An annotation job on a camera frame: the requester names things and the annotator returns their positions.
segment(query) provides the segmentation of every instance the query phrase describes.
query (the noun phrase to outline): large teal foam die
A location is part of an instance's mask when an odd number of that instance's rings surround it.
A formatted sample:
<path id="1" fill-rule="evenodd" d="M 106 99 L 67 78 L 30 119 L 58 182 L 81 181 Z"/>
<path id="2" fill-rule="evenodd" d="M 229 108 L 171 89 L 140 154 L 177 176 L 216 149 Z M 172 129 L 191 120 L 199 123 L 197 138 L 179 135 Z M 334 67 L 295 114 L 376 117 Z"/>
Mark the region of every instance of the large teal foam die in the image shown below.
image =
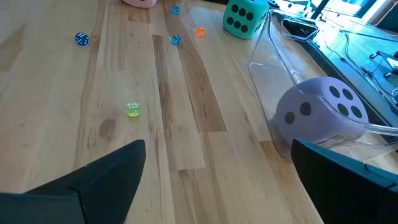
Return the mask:
<path id="1" fill-rule="evenodd" d="M 266 20 L 266 0 L 229 0 L 223 17 L 224 29 L 242 39 L 251 39 Z"/>

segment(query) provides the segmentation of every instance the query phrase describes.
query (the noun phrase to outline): green die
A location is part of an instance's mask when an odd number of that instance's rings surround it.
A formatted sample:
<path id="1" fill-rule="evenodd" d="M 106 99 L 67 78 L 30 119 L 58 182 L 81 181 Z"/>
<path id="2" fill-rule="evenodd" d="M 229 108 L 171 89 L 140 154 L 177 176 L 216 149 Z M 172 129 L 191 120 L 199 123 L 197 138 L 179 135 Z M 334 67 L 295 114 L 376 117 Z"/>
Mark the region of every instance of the green die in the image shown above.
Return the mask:
<path id="1" fill-rule="evenodd" d="M 139 115 L 139 104 L 129 103 L 127 104 L 127 116 L 138 116 Z"/>
<path id="2" fill-rule="evenodd" d="M 236 37 L 251 39 L 266 20 L 268 9 L 266 0 L 229 0 L 224 12 L 224 29 Z"/>

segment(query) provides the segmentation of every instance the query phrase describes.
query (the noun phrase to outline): transparent plastic bin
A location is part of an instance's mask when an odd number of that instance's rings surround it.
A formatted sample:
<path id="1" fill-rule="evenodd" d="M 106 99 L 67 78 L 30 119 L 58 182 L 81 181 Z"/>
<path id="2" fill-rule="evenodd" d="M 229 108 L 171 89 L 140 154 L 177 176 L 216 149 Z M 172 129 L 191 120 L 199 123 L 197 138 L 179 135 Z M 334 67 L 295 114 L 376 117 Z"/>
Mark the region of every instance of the transparent plastic bin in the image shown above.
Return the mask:
<path id="1" fill-rule="evenodd" d="M 286 28 L 285 22 L 306 26 L 308 28 L 306 29 L 307 32 L 302 32 L 302 35 L 295 35 Z M 290 145 L 285 142 L 279 132 L 278 124 L 275 121 L 275 113 L 279 100 L 291 88 L 297 88 L 304 95 L 318 98 L 339 119 L 358 127 L 358 131 L 355 133 L 339 136 L 338 138 L 330 138 L 322 142 L 313 142 L 314 144 L 363 162 L 398 150 L 397 128 L 355 121 L 341 114 L 321 95 L 307 93 L 298 86 L 299 83 L 310 78 L 327 77 L 329 75 L 322 69 L 322 65 L 309 56 L 308 49 L 306 50 L 303 46 L 303 43 L 306 43 L 307 45 L 312 45 L 314 49 L 323 48 L 323 52 L 329 50 L 327 52 L 329 57 L 340 57 L 342 63 L 346 63 L 347 66 L 350 66 L 355 71 L 355 74 L 352 75 L 361 77 L 369 86 L 373 85 L 372 91 L 374 94 L 383 96 L 385 104 L 395 106 L 391 97 L 384 94 L 379 89 L 379 86 L 375 85 L 374 80 L 372 78 L 369 79 L 357 67 L 359 66 L 358 64 L 350 62 L 350 57 L 345 54 L 346 45 L 343 41 L 344 39 L 347 41 L 346 35 L 349 35 L 348 38 L 351 38 L 351 40 L 356 38 L 356 36 L 361 36 L 361 38 L 369 38 L 374 41 L 396 43 L 396 37 L 383 33 L 372 35 L 373 32 L 370 29 L 376 30 L 375 28 L 358 23 L 352 26 L 354 27 L 350 27 L 350 32 L 330 23 L 314 21 L 278 10 L 272 9 L 268 13 L 267 20 L 252 54 L 249 71 L 264 108 L 272 140 L 281 156 L 286 159 L 291 160 Z M 358 55 L 358 52 L 356 52 L 358 49 L 350 49 L 350 47 L 348 46 L 348 52 L 354 55 L 353 57 Z M 362 96 L 355 88 L 353 90 L 357 95 Z M 316 125 L 308 124 L 308 127 L 305 128 L 313 128 Z"/>

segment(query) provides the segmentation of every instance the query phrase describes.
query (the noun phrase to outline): translucent orange die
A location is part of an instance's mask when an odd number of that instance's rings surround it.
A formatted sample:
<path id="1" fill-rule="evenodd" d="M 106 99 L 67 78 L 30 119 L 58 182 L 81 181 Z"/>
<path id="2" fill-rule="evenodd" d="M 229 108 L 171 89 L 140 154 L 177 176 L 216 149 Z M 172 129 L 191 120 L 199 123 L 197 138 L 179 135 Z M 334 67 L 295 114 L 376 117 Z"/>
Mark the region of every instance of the translucent orange die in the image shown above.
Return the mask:
<path id="1" fill-rule="evenodd" d="M 204 37 L 205 36 L 205 28 L 198 27 L 197 28 L 197 37 Z"/>

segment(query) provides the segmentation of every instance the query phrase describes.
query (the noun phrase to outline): black dot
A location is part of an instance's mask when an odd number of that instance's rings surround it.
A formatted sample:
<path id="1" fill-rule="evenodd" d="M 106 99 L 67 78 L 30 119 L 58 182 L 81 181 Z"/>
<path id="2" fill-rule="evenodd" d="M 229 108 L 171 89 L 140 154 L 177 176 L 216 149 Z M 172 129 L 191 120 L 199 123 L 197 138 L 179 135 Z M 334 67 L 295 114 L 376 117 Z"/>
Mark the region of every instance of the black dot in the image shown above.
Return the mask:
<path id="1" fill-rule="evenodd" d="M 340 111 L 340 113 L 344 114 L 345 116 L 348 116 L 348 110 L 344 105 L 339 103 L 339 104 L 337 104 L 337 108 L 338 108 L 338 111 Z"/>
<path id="2" fill-rule="evenodd" d="M 231 8 L 231 10 L 232 10 L 233 12 L 237 12 L 237 11 L 239 10 L 238 5 L 233 5 L 232 8 Z"/>
<path id="3" fill-rule="evenodd" d="M 362 118 L 362 113 L 356 106 L 352 106 L 351 111 L 354 113 L 355 117 Z"/>
<path id="4" fill-rule="evenodd" d="M 232 17 L 229 17 L 229 18 L 226 20 L 226 22 L 227 22 L 229 25 L 232 25 L 232 24 L 234 23 L 234 19 L 233 19 Z"/>
<path id="5" fill-rule="evenodd" d="M 353 95 L 348 90 L 343 89 L 343 94 L 345 97 L 347 97 L 347 99 L 353 100 Z"/>
<path id="6" fill-rule="evenodd" d="M 245 16 L 246 15 L 246 10 L 245 9 L 240 9 L 239 10 L 239 15 L 240 16 Z"/>
<path id="7" fill-rule="evenodd" d="M 239 21 L 235 21 L 234 26 L 238 29 L 239 27 L 241 27 L 241 23 Z"/>
<path id="8" fill-rule="evenodd" d="M 335 96 L 337 98 L 340 97 L 340 93 L 338 92 L 338 90 L 334 86 L 330 86 L 329 90 L 330 90 L 331 94 L 333 94 L 333 96 Z"/>
<path id="9" fill-rule="evenodd" d="M 246 18 L 247 18 L 249 21 L 252 21 L 253 18 L 254 18 L 253 13 L 251 13 L 251 12 L 247 13 L 247 14 L 246 14 Z"/>
<path id="10" fill-rule="evenodd" d="M 311 104 L 309 102 L 304 102 L 300 106 L 300 113 L 304 116 L 311 114 Z"/>
<path id="11" fill-rule="evenodd" d="M 241 31 L 242 31 L 242 32 L 247 32 L 247 31 L 248 31 L 248 27 L 247 27 L 246 25 L 243 25 L 243 26 L 241 27 Z"/>
<path id="12" fill-rule="evenodd" d="M 288 124 L 292 124 L 294 122 L 294 114 L 292 112 L 288 112 L 285 115 L 285 121 Z"/>

